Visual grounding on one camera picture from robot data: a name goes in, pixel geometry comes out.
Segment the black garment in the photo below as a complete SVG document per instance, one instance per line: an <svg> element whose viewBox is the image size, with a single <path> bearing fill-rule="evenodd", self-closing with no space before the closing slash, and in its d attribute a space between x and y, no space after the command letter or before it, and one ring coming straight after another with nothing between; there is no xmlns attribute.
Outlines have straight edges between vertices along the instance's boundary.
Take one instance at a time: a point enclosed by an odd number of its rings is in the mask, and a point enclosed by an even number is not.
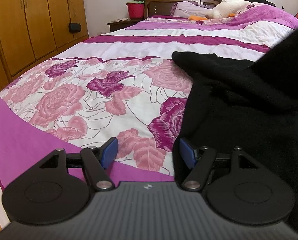
<svg viewBox="0 0 298 240"><path fill-rule="evenodd" d="M193 81L172 149L175 180L190 172L181 139L220 152L240 146L291 186L287 222L298 231L298 29L255 62L189 51L172 60Z"/></svg>

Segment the purple white floral bedspread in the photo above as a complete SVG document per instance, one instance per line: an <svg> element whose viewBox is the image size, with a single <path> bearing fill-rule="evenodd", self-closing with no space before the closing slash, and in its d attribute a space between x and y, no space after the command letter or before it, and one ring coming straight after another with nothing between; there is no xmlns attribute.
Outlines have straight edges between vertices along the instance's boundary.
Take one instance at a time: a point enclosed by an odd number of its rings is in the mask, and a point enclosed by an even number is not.
<svg viewBox="0 0 298 240"><path fill-rule="evenodd" d="M56 148L78 152L116 137L115 183L171 181L172 145L192 86L172 53L256 61L297 28L295 16L259 3L220 20L153 16L22 74L0 92L0 228L9 224L4 188Z"/></svg>

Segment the small black hanging bag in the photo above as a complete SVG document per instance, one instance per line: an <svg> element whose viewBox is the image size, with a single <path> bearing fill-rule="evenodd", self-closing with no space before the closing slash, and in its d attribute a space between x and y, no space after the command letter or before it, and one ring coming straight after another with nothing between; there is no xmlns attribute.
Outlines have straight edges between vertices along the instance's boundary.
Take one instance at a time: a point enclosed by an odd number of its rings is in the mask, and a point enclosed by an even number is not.
<svg viewBox="0 0 298 240"><path fill-rule="evenodd" d="M69 29L69 32L74 34L74 33L79 33L82 31L82 26L81 24L79 23L69 23L68 24L68 29Z"/></svg>

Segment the dark wooden nightstand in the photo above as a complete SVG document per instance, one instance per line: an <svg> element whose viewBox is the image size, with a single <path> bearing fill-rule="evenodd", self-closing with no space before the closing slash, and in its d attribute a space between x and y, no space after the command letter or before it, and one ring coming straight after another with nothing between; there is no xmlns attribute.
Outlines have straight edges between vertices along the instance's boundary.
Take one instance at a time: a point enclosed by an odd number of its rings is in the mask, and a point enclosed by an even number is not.
<svg viewBox="0 0 298 240"><path fill-rule="evenodd" d="M107 25L110 28L110 32L114 32L120 29L125 29L128 27L131 27L139 22L141 22L142 20L124 20L124 21L114 21L114 22L110 22L107 23Z"/></svg>

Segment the orange plush piece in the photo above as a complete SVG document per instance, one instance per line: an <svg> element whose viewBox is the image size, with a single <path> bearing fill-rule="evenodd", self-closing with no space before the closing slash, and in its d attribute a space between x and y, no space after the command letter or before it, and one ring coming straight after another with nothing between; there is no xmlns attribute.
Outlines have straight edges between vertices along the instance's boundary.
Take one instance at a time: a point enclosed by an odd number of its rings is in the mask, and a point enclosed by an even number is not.
<svg viewBox="0 0 298 240"><path fill-rule="evenodd" d="M195 16L195 15L191 15L188 19L190 21L206 21L206 20L208 20L208 18L206 18L206 17Z"/></svg>

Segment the lilac pillow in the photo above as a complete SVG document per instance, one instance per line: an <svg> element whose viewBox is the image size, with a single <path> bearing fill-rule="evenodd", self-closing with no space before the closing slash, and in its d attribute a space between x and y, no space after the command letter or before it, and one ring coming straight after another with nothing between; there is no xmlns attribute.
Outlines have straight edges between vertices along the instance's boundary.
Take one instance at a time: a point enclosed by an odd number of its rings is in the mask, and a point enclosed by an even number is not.
<svg viewBox="0 0 298 240"><path fill-rule="evenodd" d="M212 10L196 5L190 1L177 2L173 5L170 15L173 17L189 18L190 16L205 17Z"/></svg>

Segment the wooden wardrobe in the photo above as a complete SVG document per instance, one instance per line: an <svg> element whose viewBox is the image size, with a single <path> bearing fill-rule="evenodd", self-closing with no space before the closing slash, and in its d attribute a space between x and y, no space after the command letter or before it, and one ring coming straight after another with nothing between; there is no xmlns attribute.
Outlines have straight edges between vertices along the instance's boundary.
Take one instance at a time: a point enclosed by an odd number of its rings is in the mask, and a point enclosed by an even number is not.
<svg viewBox="0 0 298 240"><path fill-rule="evenodd" d="M82 31L70 33L71 22ZM0 0L0 91L86 38L84 0Z"/></svg>

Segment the white plush toy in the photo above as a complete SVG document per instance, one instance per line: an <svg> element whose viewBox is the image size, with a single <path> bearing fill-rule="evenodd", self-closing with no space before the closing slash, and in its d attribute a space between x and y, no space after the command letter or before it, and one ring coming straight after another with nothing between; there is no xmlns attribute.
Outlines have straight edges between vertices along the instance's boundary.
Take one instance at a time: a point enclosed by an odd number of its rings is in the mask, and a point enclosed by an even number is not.
<svg viewBox="0 0 298 240"><path fill-rule="evenodd" d="M209 10L205 14L205 17L209 19L227 18L229 15L235 14L250 4L250 1L244 0L222 0L221 3Z"/></svg>

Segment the red bucket with green rim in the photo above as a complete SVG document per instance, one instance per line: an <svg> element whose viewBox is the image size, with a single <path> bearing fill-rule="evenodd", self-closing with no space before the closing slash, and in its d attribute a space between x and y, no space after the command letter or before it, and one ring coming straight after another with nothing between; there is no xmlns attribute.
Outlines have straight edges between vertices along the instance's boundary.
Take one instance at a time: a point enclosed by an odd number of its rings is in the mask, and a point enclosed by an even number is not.
<svg viewBox="0 0 298 240"><path fill-rule="evenodd" d="M144 17L144 1L134 1L134 2L127 2L127 9L129 18L131 20L140 20Z"/></svg>

